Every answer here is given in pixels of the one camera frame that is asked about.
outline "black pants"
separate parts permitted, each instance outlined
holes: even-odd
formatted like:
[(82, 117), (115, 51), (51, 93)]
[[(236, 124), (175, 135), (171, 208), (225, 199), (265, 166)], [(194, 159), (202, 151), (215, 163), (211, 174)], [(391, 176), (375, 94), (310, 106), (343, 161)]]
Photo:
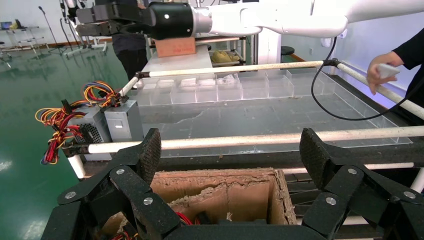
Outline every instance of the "black pants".
[(146, 49), (136, 51), (122, 50), (116, 54), (123, 68), (125, 69), (128, 81), (131, 80), (136, 72), (140, 72), (147, 64)]

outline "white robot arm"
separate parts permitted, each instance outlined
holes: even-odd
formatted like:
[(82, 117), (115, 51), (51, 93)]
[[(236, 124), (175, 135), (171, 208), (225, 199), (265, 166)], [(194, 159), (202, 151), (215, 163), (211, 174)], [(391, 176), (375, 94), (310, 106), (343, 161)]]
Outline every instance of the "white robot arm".
[(349, 23), (423, 11), (424, 0), (280, 0), (193, 8), (202, 32), (208, 28), (211, 34), (248, 36), (267, 28), (316, 38), (338, 36)]
[(275, 0), (208, 7), (152, 2), (146, 9), (113, 2), (76, 13), (82, 24), (95, 23), (79, 26), (81, 36), (110, 36), (127, 30), (161, 40), (195, 33), (249, 36), (263, 28), (285, 35), (331, 38), (349, 23), (423, 11), (424, 0)]

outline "white rod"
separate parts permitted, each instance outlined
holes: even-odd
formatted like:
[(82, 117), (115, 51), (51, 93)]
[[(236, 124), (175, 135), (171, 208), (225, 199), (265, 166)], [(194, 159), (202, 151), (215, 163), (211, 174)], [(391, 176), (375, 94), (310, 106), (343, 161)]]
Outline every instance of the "white rod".
[(86, 171), (84, 170), (83, 162), (81, 161), (80, 155), (75, 155), (72, 157), (68, 157), (70, 166), (76, 174), (76, 177), (79, 179), (84, 178), (86, 175)]
[(246, 61), (246, 57), (247, 57), (247, 54), (246, 54), (246, 39), (244, 39), (242, 41), (243, 41), (243, 61)]
[[(381, 164), (365, 164), (365, 167), (369, 170), (380, 170), (380, 169), (410, 169), (414, 167), (413, 162), (401, 162), (401, 163), (381, 163)], [(282, 170), (285, 175), (288, 174), (307, 174), (306, 168), (285, 168)]]
[(127, 93), (136, 85), (136, 83), (139, 81), (138, 77), (133, 77), (131, 80), (119, 91), (119, 94), (121, 96), (127, 95)]
[(154, 77), (167, 77), (167, 76), (178, 76), (178, 75), (257, 71), (257, 70), (266, 70), (266, 69), (295, 69), (295, 68), (319, 67), (322, 64), (323, 64), (323, 61), (300, 61), (300, 62), (272, 63), (272, 64), (262, 64), (262, 65), (226, 66), (226, 67), (219, 67), (219, 68), (151, 71), (149, 73), (149, 76), (151, 78), (154, 78)]
[[(297, 220), (297, 225), (302, 225), (303, 218), (297, 218), (296, 220)], [(368, 222), (362, 216), (348, 216), (343, 222), (343, 225), (365, 225), (365, 224), (368, 224)]]
[[(389, 127), (374, 129), (353, 129), (338, 131), (318, 131), (318, 136), (324, 141), (347, 141), (361, 139), (381, 139), (400, 137), (424, 136), (424, 126)], [(201, 149), (233, 146), (298, 144), (301, 133), (251, 135), (251, 136), (222, 136), (190, 139), (162, 140), (162, 150)], [(140, 141), (93, 143), (88, 146), (90, 154), (116, 153), (120, 149), (140, 144)]]
[(219, 43), (219, 42), (226, 42), (226, 41), (237, 41), (240, 37), (223, 37), (218, 39), (205, 39), (205, 40), (197, 40), (196, 44), (208, 44), (208, 43)]
[[(351, 69), (350, 67), (344, 65), (343, 63), (339, 63), (337, 65), (337, 68), (342, 70), (343, 72), (349, 74), (350, 76), (354, 77), (355, 79), (359, 80), (361, 83), (368, 86), (367, 78), (364, 75), (360, 74), (359, 72)], [(387, 89), (386, 87), (384, 87), (382, 85), (377, 87), (377, 92), (380, 93), (381, 95), (385, 96), (386, 98), (392, 100), (396, 104), (404, 99), (402, 96), (390, 91), (389, 89)], [(408, 110), (409, 112), (411, 112), (415, 116), (419, 117), (420, 119), (424, 120), (424, 108), (420, 107), (419, 105), (417, 105), (417, 104), (415, 104), (415, 103), (413, 103), (409, 100), (406, 100), (400, 106), (402, 108)]]
[(424, 168), (420, 168), (411, 185), (411, 189), (421, 193), (424, 189)]

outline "green floor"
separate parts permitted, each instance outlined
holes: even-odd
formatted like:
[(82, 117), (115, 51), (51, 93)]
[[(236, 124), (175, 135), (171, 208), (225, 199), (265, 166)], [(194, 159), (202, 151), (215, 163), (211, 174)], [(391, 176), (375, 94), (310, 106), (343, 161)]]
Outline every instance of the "green floor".
[(109, 47), (106, 56), (90, 50), (69, 60), (57, 54), (32, 59), (34, 53), (27, 51), (10, 53), (12, 68), (0, 62), (1, 240), (40, 239), (56, 197), (78, 182), (62, 153), (58, 164), (40, 164), (53, 131), (34, 113), (59, 107), (62, 99), (81, 99), (81, 87), (89, 81), (122, 87), (127, 76)]

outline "clear plastic bin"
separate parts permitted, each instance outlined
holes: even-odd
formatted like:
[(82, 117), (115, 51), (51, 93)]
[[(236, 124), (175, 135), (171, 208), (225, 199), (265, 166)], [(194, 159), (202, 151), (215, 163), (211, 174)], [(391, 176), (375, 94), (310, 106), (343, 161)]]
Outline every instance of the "clear plastic bin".
[(288, 98), (293, 97), (294, 86), (285, 75), (268, 76), (269, 97)]
[(320, 72), (318, 74), (317, 81), (321, 81), (323, 84), (322, 95), (333, 95), (336, 89), (336, 82), (331, 79), (327, 74)]
[(196, 87), (196, 102), (216, 102), (217, 100), (218, 92), (215, 79), (199, 79)]
[(221, 79), (226, 76), (228, 76), (228, 74), (217, 74), (216, 76), (218, 101), (233, 101), (242, 99), (242, 85), (240, 84), (238, 75), (233, 75), (233, 81), (222, 81)]
[(196, 78), (181, 79), (171, 90), (173, 104), (189, 104), (196, 102)]
[(265, 71), (247, 71), (237, 73), (238, 78), (251, 78), (251, 77), (266, 77), (267, 73)]
[(286, 75), (287, 69), (268, 69), (266, 70), (266, 75), (268, 77), (270, 76), (280, 76), (280, 75)]
[(267, 99), (270, 86), (266, 76), (240, 78), (243, 99)]
[(335, 85), (334, 93), (343, 101), (345, 101), (352, 108), (355, 106), (355, 99), (357, 98), (355, 95), (350, 93), (348, 90), (344, 89), (339, 84)]
[(137, 95), (134, 99), (137, 101), (139, 106), (149, 106), (150, 97), (155, 92), (156, 83), (147, 83), (143, 85), (143, 88), (137, 91)]
[[(291, 74), (291, 83), (294, 86), (295, 97), (311, 96), (311, 84), (315, 73), (296, 73)], [(323, 94), (324, 84), (320, 80), (315, 81), (313, 93), (318, 96)]]
[(175, 85), (173, 79), (159, 80), (153, 94), (150, 95), (151, 105), (172, 104), (171, 91)]

